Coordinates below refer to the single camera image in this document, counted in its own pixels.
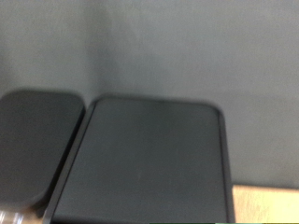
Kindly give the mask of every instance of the black tray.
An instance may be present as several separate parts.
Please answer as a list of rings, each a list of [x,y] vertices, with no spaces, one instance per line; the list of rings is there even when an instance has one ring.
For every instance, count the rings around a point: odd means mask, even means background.
[[[234,222],[216,107],[106,97],[83,126],[45,224]]]
[[[47,202],[83,115],[69,93],[15,91],[0,100],[0,210]]]

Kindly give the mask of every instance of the black plastic container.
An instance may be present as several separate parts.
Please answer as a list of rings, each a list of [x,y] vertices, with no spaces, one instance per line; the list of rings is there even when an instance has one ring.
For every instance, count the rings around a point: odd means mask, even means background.
[[[114,96],[90,107],[44,224],[234,221],[221,112]]]
[[[15,91],[0,100],[0,210],[43,215],[84,112],[64,92]]]

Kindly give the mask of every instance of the wooden surface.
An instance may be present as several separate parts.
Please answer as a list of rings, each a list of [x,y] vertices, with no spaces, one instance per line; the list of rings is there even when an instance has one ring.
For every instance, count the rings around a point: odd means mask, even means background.
[[[235,221],[299,222],[299,190],[234,186]]]
[[[21,215],[0,211],[0,224],[41,224],[42,218],[35,215]]]

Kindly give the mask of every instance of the dark gray lid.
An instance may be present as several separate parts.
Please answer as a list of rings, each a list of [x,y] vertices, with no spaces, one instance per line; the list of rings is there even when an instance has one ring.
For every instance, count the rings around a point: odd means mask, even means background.
[[[205,104],[100,100],[53,223],[234,221],[222,124]]]

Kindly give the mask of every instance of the gray wall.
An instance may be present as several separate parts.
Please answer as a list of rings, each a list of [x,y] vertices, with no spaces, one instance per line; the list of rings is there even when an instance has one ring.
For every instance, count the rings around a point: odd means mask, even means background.
[[[0,96],[19,87],[208,100],[235,183],[299,187],[298,1],[0,2]]]

